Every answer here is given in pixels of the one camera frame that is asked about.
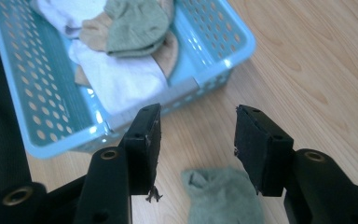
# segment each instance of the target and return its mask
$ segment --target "white cloth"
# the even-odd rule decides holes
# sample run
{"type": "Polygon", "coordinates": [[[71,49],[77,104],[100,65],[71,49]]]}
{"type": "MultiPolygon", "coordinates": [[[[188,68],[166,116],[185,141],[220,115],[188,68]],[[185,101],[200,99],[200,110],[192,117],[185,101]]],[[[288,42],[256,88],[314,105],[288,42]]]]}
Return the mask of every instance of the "white cloth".
{"type": "Polygon", "coordinates": [[[62,34],[78,37],[84,20],[103,12],[106,0],[32,0],[31,7],[62,34]]]}
{"type": "Polygon", "coordinates": [[[164,74],[149,55],[116,58],[73,40],[69,57],[81,65],[105,110],[117,115],[168,87],[164,74]]]}

